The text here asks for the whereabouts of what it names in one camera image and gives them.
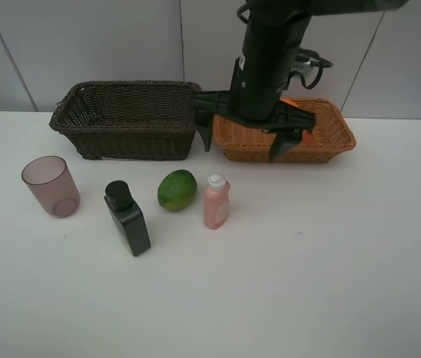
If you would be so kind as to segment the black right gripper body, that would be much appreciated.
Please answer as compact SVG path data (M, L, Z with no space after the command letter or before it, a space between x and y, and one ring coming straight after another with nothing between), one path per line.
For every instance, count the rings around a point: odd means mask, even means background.
M307 89L316 86L316 81L306 82L298 65L314 67L316 53L295 51L291 58L280 60L242 53L234 63L230 89L196 92L190 97L190 106L195 115L196 109L206 110L245 128L271 134L312 131L316 125L314 114L281 102L281 94L294 77Z

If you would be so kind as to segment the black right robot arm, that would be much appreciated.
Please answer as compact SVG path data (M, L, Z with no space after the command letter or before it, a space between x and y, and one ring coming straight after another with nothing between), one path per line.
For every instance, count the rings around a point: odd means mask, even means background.
M230 88L195 92L190 96L196 130L204 149L210 150L215 116L274 134L269 150L272 162L297 147L303 133L313 131L316 117L284 103L281 94L294 77L307 90L319 82L315 78L307 84L305 76L293 69L299 55L315 59L320 70L326 68L318 53L301 47L311 18L387 12L404 5L404 1L247 1L237 9L237 17L246 24L246 32L241 55L234 62Z

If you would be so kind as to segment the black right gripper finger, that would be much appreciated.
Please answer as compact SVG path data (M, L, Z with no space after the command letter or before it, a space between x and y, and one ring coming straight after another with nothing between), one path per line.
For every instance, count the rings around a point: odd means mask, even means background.
M204 150L209 152L213 140L214 114L206 110L196 109L195 126L202 138Z
M291 130L289 132L279 132L269 150L269 161L274 163L279 160L290 149L299 146L302 141L302 130Z

